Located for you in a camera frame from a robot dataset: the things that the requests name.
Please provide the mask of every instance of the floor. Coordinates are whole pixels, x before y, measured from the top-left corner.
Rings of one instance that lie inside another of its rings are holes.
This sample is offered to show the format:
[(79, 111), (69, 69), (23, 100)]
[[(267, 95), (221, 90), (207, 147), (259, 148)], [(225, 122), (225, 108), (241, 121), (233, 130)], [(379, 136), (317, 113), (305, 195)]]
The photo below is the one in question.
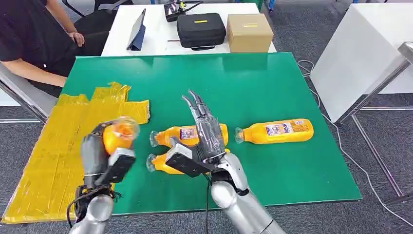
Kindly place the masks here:
[[(278, 51), (291, 51), (297, 60), (317, 62), (331, 35), (348, 7), (334, 0), (277, 0), (269, 19), (275, 33)], [(389, 105), (406, 104), (412, 95), (384, 95), (373, 101)], [(413, 113), (362, 112), (358, 118), (404, 192), (413, 184)], [(1, 118), (29, 117), (19, 107), (0, 108)], [(28, 160), (42, 126), (0, 124), (0, 214), (4, 211)], [(339, 126), (342, 146), (371, 176), (383, 200), (395, 196), (378, 167), (355, 124), (350, 120)], [(330, 130), (337, 140), (335, 128)], [(280, 226), (290, 234), (411, 234), (409, 227), (387, 212), (374, 196), (365, 174), (344, 156), (363, 200), (267, 208)], [(413, 222), (413, 201), (390, 207)], [(230, 220), (220, 211), (209, 215), (209, 233), (237, 233)], [(65, 222), (0, 225), (0, 234), (67, 233)], [(117, 234), (181, 234), (204, 233), (204, 213), (152, 214), (112, 218), (107, 233)]]

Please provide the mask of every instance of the orange bottle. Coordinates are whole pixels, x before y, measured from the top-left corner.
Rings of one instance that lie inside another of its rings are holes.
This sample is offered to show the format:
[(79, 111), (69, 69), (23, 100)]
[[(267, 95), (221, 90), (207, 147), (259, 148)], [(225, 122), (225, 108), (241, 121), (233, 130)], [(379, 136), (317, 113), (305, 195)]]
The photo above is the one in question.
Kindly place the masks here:
[(154, 155), (150, 154), (148, 158), (146, 159), (146, 168), (148, 169), (149, 172), (154, 172), (154, 171), (164, 171), (168, 174), (173, 174), (173, 175), (183, 175), (184, 173), (168, 166), (165, 164), (165, 161), (167, 159), (167, 154), (163, 155)]
[(117, 148), (130, 148), (139, 134), (139, 124), (129, 117), (120, 117), (103, 131), (106, 152), (111, 155)]
[[(224, 138), (224, 144), (228, 144), (228, 129), (225, 124), (220, 123), (222, 136)], [(169, 143), (170, 137), (177, 137), (179, 141), (187, 146), (194, 146), (198, 144), (198, 134), (196, 132), (196, 127), (192, 126), (182, 126), (182, 127), (171, 127), (162, 132), (152, 131), (149, 135), (150, 145), (156, 147), (157, 145), (165, 145), (172, 147)]]
[(311, 139), (313, 125), (308, 119), (297, 118), (267, 123), (255, 123), (249, 128), (235, 129), (235, 141), (254, 144), (300, 142)]

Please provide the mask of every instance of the person's arm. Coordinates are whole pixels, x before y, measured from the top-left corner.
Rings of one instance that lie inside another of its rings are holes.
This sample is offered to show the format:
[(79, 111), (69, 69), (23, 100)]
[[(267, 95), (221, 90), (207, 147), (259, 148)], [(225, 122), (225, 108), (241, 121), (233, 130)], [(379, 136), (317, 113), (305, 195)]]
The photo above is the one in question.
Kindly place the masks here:
[(85, 43), (85, 38), (77, 32), (66, 11), (56, 0), (47, 0), (46, 8), (53, 17), (63, 26), (70, 38), (80, 47)]
[(77, 30), (70, 20), (69, 16), (56, 0), (47, 0), (46, 8), (63, 26), (67, 33), (77, 33)]
[(67, 79), (66, 77), (43, 71), (40, 68), (23, 61), (21, 58), (8, 62), (2, 61), (1, 63), (13, 74), (41, 83), (63, 87)]

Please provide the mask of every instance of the robotic arm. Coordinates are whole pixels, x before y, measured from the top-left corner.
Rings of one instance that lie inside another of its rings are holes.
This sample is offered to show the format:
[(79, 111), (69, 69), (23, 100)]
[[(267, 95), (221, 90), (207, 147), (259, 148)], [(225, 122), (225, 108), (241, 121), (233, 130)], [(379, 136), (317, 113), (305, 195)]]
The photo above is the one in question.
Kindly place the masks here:
[(195, 103), (186, 96), (182, 98), (195, 119), (199, 144), (188, 147), (172, 137), (166, 164), (190, 177), (210, 172), (212, 199), (241, 234), (284, 234), (251, 192), (238, 158), (225, 151), (217, 119), (197, 94), (191, 90), (189, 93)]
[[(136, 160), (131, 149), (117, 148), (108, 155), (103, 142), (103, 131), (114, 121), (100, 123), (85, 136), (80, 146), (80, 157), (84, 171), (82, 186), (76, 190), (76, 198), (67, 209), (69, 234), (103, 234), (112, 215), (113, 199), (118, 194), (111, 183), (121, 182)], [(72, 226), (70, 207), (75, 205), (76, 221)]]

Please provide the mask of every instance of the black t-shirt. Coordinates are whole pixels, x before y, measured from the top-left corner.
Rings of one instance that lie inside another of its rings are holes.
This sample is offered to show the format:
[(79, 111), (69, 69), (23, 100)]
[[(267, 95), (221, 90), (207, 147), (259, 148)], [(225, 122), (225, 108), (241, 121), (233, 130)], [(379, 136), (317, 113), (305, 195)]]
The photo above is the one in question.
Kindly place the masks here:
[(47, 0), (0, 3), (0, 61), (23, 59), (39, 68), (74, 56), (77, 48), (46, 9)]

